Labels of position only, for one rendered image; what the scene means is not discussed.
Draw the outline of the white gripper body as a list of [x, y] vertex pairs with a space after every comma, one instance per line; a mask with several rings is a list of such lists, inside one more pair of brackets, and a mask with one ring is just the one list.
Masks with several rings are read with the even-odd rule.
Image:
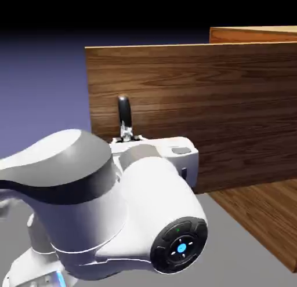
[[172, 143], [172, 138], [147, 139], [143, 136], [138, 136], [137, 140], [120, 141], [119, 138], [113, 138], [109, 144], [113, 154], [121, 154], [124, 151], [136, 146], [153, 146], [156, 149], [168, 147]]

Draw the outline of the wooden cabinet door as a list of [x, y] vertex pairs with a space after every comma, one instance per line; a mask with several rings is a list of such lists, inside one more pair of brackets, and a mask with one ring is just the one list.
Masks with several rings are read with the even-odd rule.
[[200, 153], [197, 191], [297, 177], [297, 42], [85, 49], [93, 133], [184, 136]]

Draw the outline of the wooden cabinet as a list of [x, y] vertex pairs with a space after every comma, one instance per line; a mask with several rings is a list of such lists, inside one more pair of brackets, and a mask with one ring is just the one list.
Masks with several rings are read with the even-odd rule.
[[[209, 41], [297, 42], [297, 26], [212, 27]], [[216, 191], [209, 196], [297, 274], [297, 179]]]

